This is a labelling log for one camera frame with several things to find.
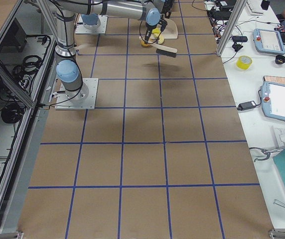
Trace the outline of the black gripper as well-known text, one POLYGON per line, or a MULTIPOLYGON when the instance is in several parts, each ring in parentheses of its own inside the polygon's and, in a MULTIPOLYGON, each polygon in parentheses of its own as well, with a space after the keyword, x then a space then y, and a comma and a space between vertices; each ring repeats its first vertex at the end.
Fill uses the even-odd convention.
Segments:
POLYGON ((161 31, 161 32, 164 32, 164 30, 165 30, 166 27, 167 27, 167 21, 162 17, 162 18, 159 20, 158 25, 160 26, 160 31, 161 31))

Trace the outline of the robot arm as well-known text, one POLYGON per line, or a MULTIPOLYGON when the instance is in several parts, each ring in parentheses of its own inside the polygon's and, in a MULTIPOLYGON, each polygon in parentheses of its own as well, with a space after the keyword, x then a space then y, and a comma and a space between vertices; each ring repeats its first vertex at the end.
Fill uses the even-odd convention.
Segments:
POLYGON ((51 0, 56 7, 55 54, 58 58, 56 73, 69 98, 81 95, 83 80, 76 63, 74 48, 74 23, 76 15, 92 17, 96 15, 115 16, 145 22, 145 43, 152 30, 160 26, 164 31, 167 26, 165 15, 170 12, 172 3, 165 0, 51 0))
POLYGON ((157 25, 161 16, 171 11, 171 0, 90 0, 76 13, 107 15, 145 21, 157 25))

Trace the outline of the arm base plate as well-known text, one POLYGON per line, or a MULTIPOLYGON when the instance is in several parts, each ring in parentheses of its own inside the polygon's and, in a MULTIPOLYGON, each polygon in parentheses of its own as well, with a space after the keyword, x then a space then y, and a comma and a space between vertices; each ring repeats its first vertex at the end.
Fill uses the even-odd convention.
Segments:
POLYGON ((67 91, 61 83, 57 102, 55 104, 56 110, 94 110, 96 105, 98 78, 83 78, 83 85, 80 91, 67 91))
POLYGON ((98 35, 105 34, 108 17, 105 15, 85 15, 79 16, 76 23, 75 34, 77 35, 98 35))

